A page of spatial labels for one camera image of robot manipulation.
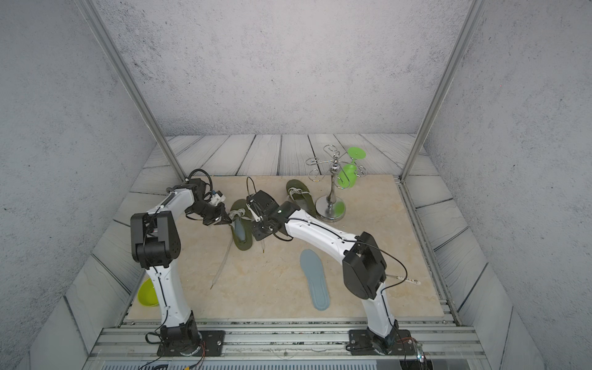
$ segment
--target green sandal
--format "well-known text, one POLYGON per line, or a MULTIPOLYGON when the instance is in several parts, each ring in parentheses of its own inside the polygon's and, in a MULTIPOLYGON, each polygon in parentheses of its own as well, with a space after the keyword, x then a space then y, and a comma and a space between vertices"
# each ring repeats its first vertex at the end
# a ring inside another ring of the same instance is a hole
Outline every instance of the green sandal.
POLYGON ((247 201, 239 199, 230 207, 229 217, 232 220, 232 239, 240 250, 248 250, 253 246, 253 234, 251 232, 251 221, 253 215, 247 208, 247 201))
POLYGON ((288 196, 296 203, 300 208, 308 212, 311 216, 317 217, 317 210, 314 208, 314 201, 308 188, 300 180, 290 180, 286 184, 286 191, 288 196))

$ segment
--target yellow bowl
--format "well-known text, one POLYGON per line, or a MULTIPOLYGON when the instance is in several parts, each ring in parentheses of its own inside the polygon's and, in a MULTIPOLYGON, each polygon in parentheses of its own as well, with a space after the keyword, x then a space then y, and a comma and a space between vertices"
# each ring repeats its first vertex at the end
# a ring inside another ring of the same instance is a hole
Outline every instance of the yellow bowl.
POLYGON ((138 302, 141 305, 145 305, 148 307, 154 307, 158 305, 158 297, 156 296, 156 291, 154 290, 154 284, 152 284, 152 280, 148 279, 144 281, 140 290, 138 290, 138 302))

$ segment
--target gray wall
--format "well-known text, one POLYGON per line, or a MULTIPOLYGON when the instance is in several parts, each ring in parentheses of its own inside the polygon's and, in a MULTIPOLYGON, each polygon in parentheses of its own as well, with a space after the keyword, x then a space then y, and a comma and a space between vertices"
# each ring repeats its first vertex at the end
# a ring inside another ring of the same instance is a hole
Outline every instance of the gray wall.
POLYGON ((470 0, 96 0, 167 135, 416 132, 470 0))
POLYGON ((491 1, 426 148, 553 369, 592 363, 592 2, 491 1))
POLYGON ((2 1, 0 35, 0 368, 10 369, 155 142, 73 1, 2 1))

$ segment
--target metal cup holder stand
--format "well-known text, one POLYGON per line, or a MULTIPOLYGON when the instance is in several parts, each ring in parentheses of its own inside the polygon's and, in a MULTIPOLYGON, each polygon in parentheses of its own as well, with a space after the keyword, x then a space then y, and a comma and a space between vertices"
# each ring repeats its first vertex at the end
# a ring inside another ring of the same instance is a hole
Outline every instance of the metal cup holder stand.
MULTIPOLYGON (((345 153, 340 154, 337 147, 334 145, 325 145, 323 150, 325 153, 331 156, 332 159, 319 162, 317 157, 312 157, 306 160, 306 164, 308 166, 315 166, 322 163, 331 163, 331 167, 329 168, 329 172, 331 172, 331 191, 328 195, 320 197, 316 201, 315 208, 317 210, 319 219, 325 222, 336 222, 345 216, 345 203, 335 194, 335 188, 346 189, 351 184, 351 181, 348 178, 346 172, 343 170, 341 163, 356 166, 357 168, 354 173, 357 177, 366 176, 367 171, 363 166, 357 165, 355 162, 344 162, 339 160, 345 153), (347 186, 342 187, 339 185, 340 183, 343 185, 347 184, 347 186)), ((324 175, 321 175, 320 173, 320 167, 313 169, 308 174, 308 178, 314 182, 321 181, 323 177, 324 175)))

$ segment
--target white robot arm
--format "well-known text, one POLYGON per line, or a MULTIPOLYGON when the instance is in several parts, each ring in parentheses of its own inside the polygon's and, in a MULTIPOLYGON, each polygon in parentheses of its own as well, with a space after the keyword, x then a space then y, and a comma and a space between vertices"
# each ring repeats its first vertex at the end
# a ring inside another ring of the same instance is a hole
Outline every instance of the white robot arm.
MULTIPOLYGON (((223 203, 214 205, 204 200, 206 184, 199 179, 190 182, 176 186, 155 208, 131 218, 132 255, 146 269, 155 286, 164 351, 187 348, 200 341, 177 270, 181 243, 174 220, 195 211, 204 218, 204 224, 230 223, 223 203)), ((256 220, 252 230, 256 240, 281 232, 312 244, 342 264, 344 284, 362 300, 372 346, 379 353, 390 353, 400 338, 397 321, 385 296, 386 263, 374 238, 368 233, 360 236, 345 233, 316 220, 290 202, 280 206, 263 191, 249 195, 247 206, 256 220)))

